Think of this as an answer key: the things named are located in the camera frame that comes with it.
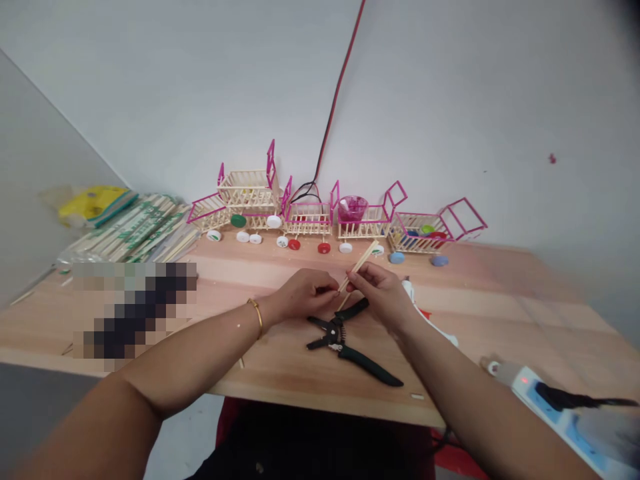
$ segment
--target power strip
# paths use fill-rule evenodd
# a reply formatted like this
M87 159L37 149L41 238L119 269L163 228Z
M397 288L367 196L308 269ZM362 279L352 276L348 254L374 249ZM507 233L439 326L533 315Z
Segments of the power strip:
M592 448L576 428L580 418L578 412L570 409L557 411L536 392L535 386L542 382L542 379L533 370L513 363L492 362L489 372L500 383L510 387L511 391L544 420L600 477L605 480L637 480L640 477L638 470L606 457Z

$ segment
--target black cable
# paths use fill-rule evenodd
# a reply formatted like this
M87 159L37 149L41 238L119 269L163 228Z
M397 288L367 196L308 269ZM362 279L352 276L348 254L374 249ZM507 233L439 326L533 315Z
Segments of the black cable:
M555 389L546 383L539 382L535 386L535 391L556 411L564 409L574 409L580 407L599 408L602 405L614 405L622 407L637 407L638 402L627 399L594 399L588 395L576 395L564 390Z
M315 165L315 174L313 176L313 180L311 180L310 182L306 182L303 183L302 185L300 185L300 188L298 188L298 190L295 191L295 193L298 193L300 190L302 190L302 188L306 187L307 185L309 186L309 188L307 189L306 192L298 195L296 198L294 198L293 200L291 200L291 203L295 203L296 201L300 200L301 198L306 197L307 195L310 195L309 192L311 191L311 189L315 186L315 188L317 189L318 186L316 185L316 180L318 180L318 173L320 172L320 164L322 163L322 155L325 151L325 147L327 146L327 138L329 136L329 130L331 129L331 122L333 120L333 113L335 112L335 104L338 100L338 93L340 92L340 85L342 84L342 78L344 77L345 74L345 70L347 69L347 64L349 62L349 57L351 56L351 49L353 48L353 42L355 41L355 36L358 33L358 26L360 25L360 18L362 17L362 10L364 10L365 8L365 2L367 0L362 0L362 2L360 3L360 10L358 11L358 17L356 18L355 21L355 25L353 27L353 32L351 34L351 41L349 42L349 48L347 49L347 54L345 55L345 60L342 64L342 70L340 70L340 76L338 77L338 82L336 83L335 86L335 92L333 94L333 102L331 104L331 112L329 113L329 120L327 121L327 127L325 128L325 135L322 138L322 146L320 147L320 154L318 155L318 162ZM318 191L318 195L314 195L318 197L318 200L320 200L320 192Z

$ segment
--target pink plastic cup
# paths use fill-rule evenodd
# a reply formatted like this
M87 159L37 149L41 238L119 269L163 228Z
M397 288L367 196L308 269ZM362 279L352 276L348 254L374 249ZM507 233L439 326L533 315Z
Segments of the pink plastic cup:
M359 222L362 220L369 202L356 195L348 195L338 202L341 221Z

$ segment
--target wooden tabletop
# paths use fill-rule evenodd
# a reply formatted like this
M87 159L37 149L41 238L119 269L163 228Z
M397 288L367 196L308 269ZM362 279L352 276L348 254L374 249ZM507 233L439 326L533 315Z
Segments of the wooden tabletop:
M275 233L261 245L227 234L220 243L200 240L183 260L197 263L197 304L182 327L224 312L249 297L267 295L296 270L324 269L338 282L370 244L353 242L350 255L330 240L327 255L317 237L299 238L299 251L280 249ZM561 282L538 258L517 249L454 245L450 264L433 267L426 255L407 255L401 265L371 261L410 275L420 308L458 337L473 362L500 359L532 368L544 380L574 393L640 400L640 354ZM69 354L77 301L67 278L52 273L28 298L0 313L0 361L44 369L104 375L99 363ZM331 318L330 310L325 313ZM308 351L321 336L306 321L272 328L234 366L212 393L350 413L419 425L443 426L427 392L386 330L367 312L346 326L347 344L378 362L405 386L388 387L330 349Z

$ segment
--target glue gun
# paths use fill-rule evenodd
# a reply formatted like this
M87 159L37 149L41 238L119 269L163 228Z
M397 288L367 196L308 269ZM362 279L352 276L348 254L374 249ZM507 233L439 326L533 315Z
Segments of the glue gun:
M415 293L413 291L413 285L411 284L411 282L409 281L409 277L405 277L404 280L402 280L402 286L405 288L405 291L407 292L409 298L411 299L411 303L413 304L413 306L415 307L416 310L418 310L418 313L420 314L420 316L422 318L424 318L424 320L426 320L426 322L428 324L430 324L430 326L432 326L433 328L435 328L436 330L438 330L438 332L440 332L442 334L442 336L444 336L444 338L446 338L447 340L449 340L452 344L454 344L456 347L458 346L458 339L454 336L454 335L448 335L446 333L444 333L442 330L440 330L438 327L436 327L434 324L432 324L428 318L426 318L422 312L420 311L420 309L418 308L418 306L415 304Z

